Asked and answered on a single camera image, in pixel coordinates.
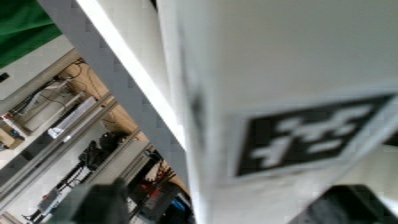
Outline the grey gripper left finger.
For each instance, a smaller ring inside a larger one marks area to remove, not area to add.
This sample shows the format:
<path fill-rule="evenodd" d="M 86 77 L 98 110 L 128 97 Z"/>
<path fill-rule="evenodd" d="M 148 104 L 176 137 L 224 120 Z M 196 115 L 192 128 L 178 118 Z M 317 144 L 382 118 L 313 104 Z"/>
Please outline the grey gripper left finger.
<path fill-rule="evenodd" d="M 125 181 L 84 184 L 68 194 L 50 224 L 128 224 L 128 190 Z"/>

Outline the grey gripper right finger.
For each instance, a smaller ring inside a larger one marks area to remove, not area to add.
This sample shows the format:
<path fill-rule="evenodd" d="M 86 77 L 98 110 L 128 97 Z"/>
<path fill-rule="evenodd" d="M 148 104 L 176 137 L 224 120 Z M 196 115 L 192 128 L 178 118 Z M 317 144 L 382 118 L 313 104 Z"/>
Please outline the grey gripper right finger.
<path fill-rule="evenodd" d="M 336 185 L 288 224 L 398 224 L 398 215 L 366 185 Z"/>

